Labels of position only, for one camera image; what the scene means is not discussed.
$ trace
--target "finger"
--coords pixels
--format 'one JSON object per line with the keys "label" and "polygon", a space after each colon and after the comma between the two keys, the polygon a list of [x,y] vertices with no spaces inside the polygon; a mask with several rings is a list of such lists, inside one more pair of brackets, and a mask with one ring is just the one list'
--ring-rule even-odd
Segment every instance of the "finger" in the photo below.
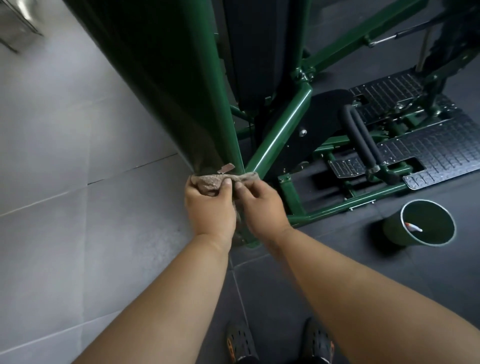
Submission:
{"label": "finger", "polygon": [[255,198],[250,190],[242,182],[235,182],[235,191],[242,202]]}
{"label": "finger", "polygon": [[262,180],[248,181],[245,186],[253,193],[253,195],[262,198],[267,197],[275,192],[275,190]]}
{"label": "finger", "polygon": [[230,178],[225,178],[223,180],[218,196],[228,200],[232,199],[232,180]]}
{"label": "finger", "polygon": [[185,197],[193,197],[200,195],[200,191],[198,191],[197,187],[192,183],[192,176],[188,177],[187,183],[185,185]]}

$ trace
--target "bucket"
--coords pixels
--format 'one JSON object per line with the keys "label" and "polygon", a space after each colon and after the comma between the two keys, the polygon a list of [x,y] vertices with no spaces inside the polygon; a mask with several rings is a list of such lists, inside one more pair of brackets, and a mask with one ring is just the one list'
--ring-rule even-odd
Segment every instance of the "bucket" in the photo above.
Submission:
{"label": "bucket", "polygon": [[[423,231],[408,231],[406,222]],[[452,215],[444,207],[428,200],[406,203],[400,211],[384,220],[383,230],[391,242],[402,246],[444,246],[456,235]]]}

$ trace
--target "textured metal plate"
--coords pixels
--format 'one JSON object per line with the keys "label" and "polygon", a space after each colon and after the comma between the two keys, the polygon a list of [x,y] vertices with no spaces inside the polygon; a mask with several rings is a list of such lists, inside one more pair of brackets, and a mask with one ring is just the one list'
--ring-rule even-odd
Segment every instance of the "textured metal plate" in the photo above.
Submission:
{"label": "textured metal plate", "polygon": [[[388,164],[415,157],[424,166],[425,170],[403,177],[410,189],[480,169],[480,126],[460,109],[451,114],[452,119],[377,144]],[[357,155],[329,164],[338,178],[365,173]]]}
{"label": "textured metal plate", "polygon": [[[406,70],[353,87],[350,92],[354,96],[363,95],[368,101],[357,107],[357,111],[366,124],[371,124],[381,120],[399,101],[418,97],[421,90],[420,79],[412,70]],[[445,109],[455,106],[445,95],[439,95],[437,103]]]}

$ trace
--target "bucket rim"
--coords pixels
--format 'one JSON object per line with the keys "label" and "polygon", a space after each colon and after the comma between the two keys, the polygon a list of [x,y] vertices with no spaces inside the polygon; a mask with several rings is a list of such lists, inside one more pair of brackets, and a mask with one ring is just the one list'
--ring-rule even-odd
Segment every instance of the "bucket rim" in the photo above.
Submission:
{"label": "bucket rim", "polygon": [[[430,243],[426,243],[420,239],[418,239],[415,235],[413,235],[411,232],[408,231],[408,229],[405,227],[405,222],[403,220],[403,211],[405,210],[405,208],[410,205],[412,202],[417,202],[417,201],[424,201],[424,202],[430,202],[434,205],[437,205],[439,208],[441,208],[443,211],[445,211],[450,219],[452,220],[452,223],[453,223],[453,235],[452,237],[445,243],[442,243],[442,244],[430,244]],[[403,230],[405,230],[407,232],[408,235],[410,235],[411,238],[413,238],[414,240],[418,241],[421,245],[427,245],[427,246],[433,246],[433,247],[440,247],[440,246],[445,246],[447,244],[449,244],[455,237],[456,237],[456,223],[455,223],[455,219],[453,218],[452,214],[450,213],[450,211],[448,211],[445,207],[443,207],[441,204],[438,204],[436,203],[435,201],[431,201],[431,200],[424,200],[424,199],[417,199],[417,200],[411,200],[411,201],[408,201],[406,204],[404,204],[400,210],[400,220],[402,222],[402,228]]]}

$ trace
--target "beige cloth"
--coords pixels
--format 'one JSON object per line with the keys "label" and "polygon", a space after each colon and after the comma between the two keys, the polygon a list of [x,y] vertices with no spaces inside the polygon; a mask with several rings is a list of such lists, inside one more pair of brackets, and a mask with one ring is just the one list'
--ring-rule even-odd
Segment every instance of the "beige cloth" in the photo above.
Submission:
{"label": "beige cloth", "polygon": [[192,183],[198,188],[201,194],[213,197],[218,195],[218,190],[225,178],[230,178],[233,184],[235,184],[235,182],[260,179],[257,172],[248,172],[240,176],[234,174],[208,174],[206,176],[192,176]]}

